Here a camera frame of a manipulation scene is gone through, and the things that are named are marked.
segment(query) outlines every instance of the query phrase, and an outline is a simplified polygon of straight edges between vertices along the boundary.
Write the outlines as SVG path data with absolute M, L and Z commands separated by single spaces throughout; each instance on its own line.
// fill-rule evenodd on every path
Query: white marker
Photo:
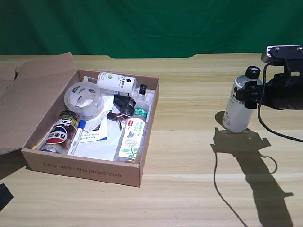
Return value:
M 80 141 L 83 129 L 85 127 L 85 123 L 86 123 L 86 121 L 84 121 L 84 120 L 81 120 L 79 122 L 79 127 L 78 127 L 78 129 L 76 131 L 76 135 L 74 136 L 74 139 L 71 142 L 71 146 L 70 146 L 70 148 L 67 151 L 67 155 L 74 155 L 75 150 L 77 148 L 77 145 L 78 145 L 78 143 Z

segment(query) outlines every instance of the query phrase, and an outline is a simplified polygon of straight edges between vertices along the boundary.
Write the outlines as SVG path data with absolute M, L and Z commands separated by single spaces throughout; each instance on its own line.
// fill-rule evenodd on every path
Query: black object at edge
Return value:
M 0 211 L 13 199 L 12 193 L 8 190 L 5 184 L 0 184 Z

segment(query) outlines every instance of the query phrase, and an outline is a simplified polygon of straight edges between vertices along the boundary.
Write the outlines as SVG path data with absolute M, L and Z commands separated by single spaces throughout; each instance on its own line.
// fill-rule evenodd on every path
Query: wood grain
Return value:
M 0 67 L 43 56 L 0 56 Z M 241 227 L 214 186 L 250 227 L 303 226 L 303 152 L 275 136 L 254 113 L 249 135 L 230 135 L 217 122 L 236 76 L 262 67 L 260 54 L 205 54 L 184 59 L 74 56 L 80 69 L 160 77 L 160 96 L 140 188 L 16 170 L 3 175 L 14 199 L 2 227 Z M 268 68 L 268 79 L 280 72 Z M 271 128 L 303 138 L 302 113 L 262 108 Z

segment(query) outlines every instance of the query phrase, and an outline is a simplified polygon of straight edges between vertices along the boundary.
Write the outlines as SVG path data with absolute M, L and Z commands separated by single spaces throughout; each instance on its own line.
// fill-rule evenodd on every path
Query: white bottle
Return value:
M 235 88 L 243 88 L 245 83 L 250 81 L 256 81 L 257 85 L 261 85 L 263 82 L 259 79 L 260 72 L 260 68 L 249 66 L 245 75 L 235 79 L 223 117 L 223 126 L 229 131 L 243 132 L 247 129 L 254 109 L 245 108 L 244 103 L 236 99 Z
M 133 98 L 135 94 L 146 93 L 146 85 L 139 84 L 135 77 L 128 77 L 109 72 L 101 72 L 97 79 L 97 86 L 101 92 L 113 92 L 114 95 L 121 95 Z
M 149 106 L 147 103 L 140 101 L 136 103 L 132 117 L 125 123 L 116 149 L 114 161 L 138 162 L 137 157 L 142 151 L 148 110 Z

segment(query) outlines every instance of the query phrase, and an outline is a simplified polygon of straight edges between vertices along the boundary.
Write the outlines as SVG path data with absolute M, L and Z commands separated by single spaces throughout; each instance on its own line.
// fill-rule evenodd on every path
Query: black bottle cap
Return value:
M 145 95 L 147 86 L 145 84 L 140 84 L 139 94 Z
M 248 66 L 245 72 L 245 76 L 251 79 L 258 79 L 261 73 L 261 69 L 257 66 Z

